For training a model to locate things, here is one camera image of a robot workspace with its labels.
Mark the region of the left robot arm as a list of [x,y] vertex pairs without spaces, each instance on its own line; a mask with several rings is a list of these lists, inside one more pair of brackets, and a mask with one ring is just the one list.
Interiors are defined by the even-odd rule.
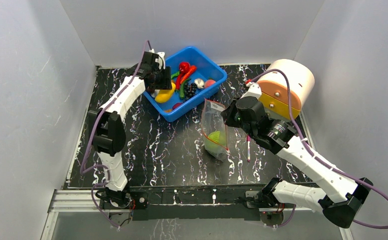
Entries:
[[122,160],[126,141],[123,118],[147,89],[172,89],[171,68],[166,65],[164,52],[145,51],[142,60],[127,70],[112,97],[98,110],[88,112],[91,130],[88,144],[98,154],[99,166],[106,178],[100,189],[100,199],[117,208],[125,208],[131,202]]

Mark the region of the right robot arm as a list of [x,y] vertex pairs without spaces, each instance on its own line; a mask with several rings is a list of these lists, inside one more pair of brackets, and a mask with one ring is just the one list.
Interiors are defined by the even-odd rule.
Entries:
[[233,99],[221,116],[225,125],[242,129],[260,147],[287,160],[317,184],[307,187],[274,177],[248,200],[270,207],[288,203],[310,208],[338,227],[351,226],[370,192],[368,187],[316,161],[296,136],[293,126],[270,118],[263,104],[253,96]]

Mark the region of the clear zip top bag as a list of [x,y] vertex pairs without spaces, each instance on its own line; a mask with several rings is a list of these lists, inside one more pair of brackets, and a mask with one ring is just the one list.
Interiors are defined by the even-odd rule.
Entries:
[[224,110],[225,107],[221,103],[205,99],[201,115],[201,133],[203,136],[203,140],[205,136],[214,131],[220,131],[221,133],[224,133],[226,135],[227,140],[227,126],[225,125],[223,117],[221,116],[221,113]]

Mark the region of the yellow toy mango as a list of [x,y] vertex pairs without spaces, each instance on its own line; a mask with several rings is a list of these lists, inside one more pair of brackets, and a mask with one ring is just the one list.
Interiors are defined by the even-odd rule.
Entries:
[[169,101],[172,98],[173,94],[174,94],[173,90],[162,89],[158,92],[158,94],[156,95],[154,100],[159,104],[163,104],[163,103]]

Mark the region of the green toy cabbage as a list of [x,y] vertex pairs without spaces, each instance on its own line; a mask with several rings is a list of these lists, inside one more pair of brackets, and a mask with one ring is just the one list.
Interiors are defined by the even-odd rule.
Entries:
[[226,135],[214,131],[204,137],[204,148],[214,158],[222,160],[228,154]]

